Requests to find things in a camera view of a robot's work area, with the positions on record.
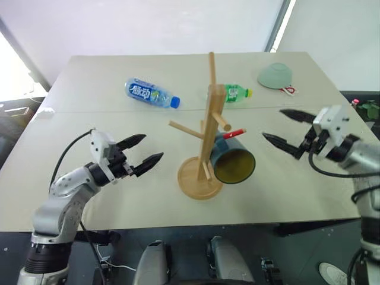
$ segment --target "light green bowl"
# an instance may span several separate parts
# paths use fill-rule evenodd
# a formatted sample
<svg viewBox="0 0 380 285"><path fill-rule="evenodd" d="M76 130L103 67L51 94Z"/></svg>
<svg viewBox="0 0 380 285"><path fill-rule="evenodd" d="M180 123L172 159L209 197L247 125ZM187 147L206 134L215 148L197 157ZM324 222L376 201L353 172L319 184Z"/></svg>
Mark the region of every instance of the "light green bowl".
<svg viewBox="0 0 380 285"><path fill-rule="evenodd" d="M271 89L287 87L292 83L292 70L285 64L276 62L264 68L257 77L257 81Z"/></svg>

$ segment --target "round wooden base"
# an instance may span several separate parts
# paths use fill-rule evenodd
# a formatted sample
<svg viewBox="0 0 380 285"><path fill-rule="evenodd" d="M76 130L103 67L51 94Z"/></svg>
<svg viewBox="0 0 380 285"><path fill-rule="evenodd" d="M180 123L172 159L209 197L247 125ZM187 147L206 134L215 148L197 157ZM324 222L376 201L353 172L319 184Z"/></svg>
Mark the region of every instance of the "round wooden base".
<svg viewBox="0 0 380 285"><path fill-rule="evenodd" d="M198 157L191 157L186 159L184 163L180 166L178 170L178 183L187 196L197 199L206 200L210 199L219 193L223 183L216 179L214 171L211 165L208 165L210 171L211 180L208 181L206 178L204 180L197 179L197 170L199 165Z"/></svg>

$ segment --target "water bottle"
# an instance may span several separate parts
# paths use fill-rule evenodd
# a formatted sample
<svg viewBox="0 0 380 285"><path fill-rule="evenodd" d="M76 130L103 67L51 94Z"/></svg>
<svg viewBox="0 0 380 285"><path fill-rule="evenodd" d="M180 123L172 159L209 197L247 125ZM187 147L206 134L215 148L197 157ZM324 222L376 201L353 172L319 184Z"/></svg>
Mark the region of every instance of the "water bottle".
<svg viewBox="0 0 380 285"><path fill-rule="evenodd" d="M164 108L176 109L180 102L180 98L173 96L164 88L137 78L130 78L125 83L125 92L129 97Z"/></svg>

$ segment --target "red pen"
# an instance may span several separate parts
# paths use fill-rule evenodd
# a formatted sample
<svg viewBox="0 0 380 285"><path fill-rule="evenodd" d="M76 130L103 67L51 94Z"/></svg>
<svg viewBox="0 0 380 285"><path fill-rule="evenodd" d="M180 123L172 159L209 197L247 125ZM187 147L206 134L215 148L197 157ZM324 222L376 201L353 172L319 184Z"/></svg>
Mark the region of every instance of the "red pen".
<svg viewBox="0 0 380 285"><path fill-rule="evenodd" d="M241 135L241 134L244 134L245 132L247 132L246 129L238 129L236 131L233 131L233 132L228 132L226 134L223 135L223 138L226 140L228 138L233 138L237 135Z"/></svg>

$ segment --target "black cable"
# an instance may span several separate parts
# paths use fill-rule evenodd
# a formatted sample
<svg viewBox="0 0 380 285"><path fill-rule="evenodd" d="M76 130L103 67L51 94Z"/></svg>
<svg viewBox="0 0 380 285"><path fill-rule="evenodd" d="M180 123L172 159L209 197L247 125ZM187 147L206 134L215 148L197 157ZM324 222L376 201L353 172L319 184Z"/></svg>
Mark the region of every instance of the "black cable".
<svg viewBox="0 0 380 285"><path fill-rule="evenodd" d="M98 266L98 268L99 268L99 270L100 270L100 276L101 276L101 278L102 278L102 283L103 283L103 285L106 285L106 284L107 284L107 282L106 282L106 277L105 277L105 275L103 274L102 265L100 264L100 259L99 259L98 254L96 253L94 243L91 241L90 236L88 235L88 231L87 231L87 229L84 227L82 221L80 221L79 224L81 225L81 228L82 228L82 230L83 230L83 233L84 233L84 235L85 235L85 237L86 237L88 243L89 243L90 246L91 246L91 250L93 251L94 256L96 257L95 259L96 259L97 266Z"/></svg>
<svg viewBox="0 0 380 285"><path fill-rule="evenodd" d="M347 269L347 285L351 285L352 272L354 270L354 265L356 260L363 254L363 249L359 248L354 256L352 257L349 265L349 269Z"/></svg>
<svg viewBox="0 0 380 285"><path fill-rule="evenodd" d="M71 142L71 143L65 148L64 152L63 152L63 153L61 154L61 156L59 157L58 162L57 162L57 164L56 164L56 166L55 166L55 168L54 168L53 175L52 175L52 178L51 178L51 180L50 180L50 186L52 186L52 184L53 184L53 182L54 182L54 180L55 180L55 176L57 175L58 169L59 169L59 167L60 167L60 165L61 165L61 163L62 163L62 160L64 159L66 153L69 151L69 149L70 149L70 148L71 148L71 147L72 147L77 141L79 141L81 138L85 137L86 135L91 134L91 131L92 131L92 130L93 130L93 129L89 130L88 132L85 132L83 135L80 135L79 137L77 137L75 140L73 140L73 141L72 141L72 142ZM80 221L79 224L80 224L80 226L81 226L81 228L82 228L82 230L83 230L83 233L84 233L84 235L85 235L85 237L86 237L88 243L90 244L91 249L92 249L92 251L93 251L93 254L94 254L94 256L95 256L95 260L96 260L97 266L98 266L99 271L100 271L100 276L101 276L101 278L102 278L102 283L103 283L103 285L106 285L106 284L107 284L107 283L106 283L106 277L105 277L105 275L103 274L102 265L100 264L100 259L99 259L99 256L98 256L97 253L96 253L94 243L91 241L91 239L90 239L90 235L88 234L88 231L87 231L87 229L84 227L82 221Z"/></svg>
<svg viewBox="0 0 380 285"><path fill-rule="evenodd" d="M61 154L60 158L58 159L58 162L54 168L54 171L53 171L53 175L52 175L52 178L50 180L50 186L52 186L54 180L55 180L55 176L57 175L57 172L58 172L58 169L59 169L59 166L61 165L62 163L62 160L64 159L66 153L69 151L69 149L77 142L79 141L81 138L85 137L86 135L89 135L91 134L91 131L93 129L89 130L88 132L85 132L83 135L80 135L79 137L77 137L75 140L73 140L64 150L64 152Z"/></svg>
<svg viewBox="0 0 380 285"><path fill-rule="evenodd" d="M356 204L357 201L360 199L360 197L368 192L371 192L373 190L376 190L376 189L380 189L380 184L379 185L375 185L375 186L371 186L371 187L368 187L368 188L365 188L363 190L359 190L357 191L356 193L354 193L352 196L351 196L351 200Z"/></svg>
<svg viewBox="0 0 380 285"><path fill-rule="evenodd" d="M359 174L339 174L339 173L331 173L324 171L320 168L318 168L313 161L313 154L316 150L316 146L313 143L313 146L311 147L309 151L309 164L310 166L317 172L323 175L331 176L331 177L338 177L338 178L364 178L364 177L371 177L371 176L378 176L380 175L380 172L370 172L370 173L359 173Z"/></svg>

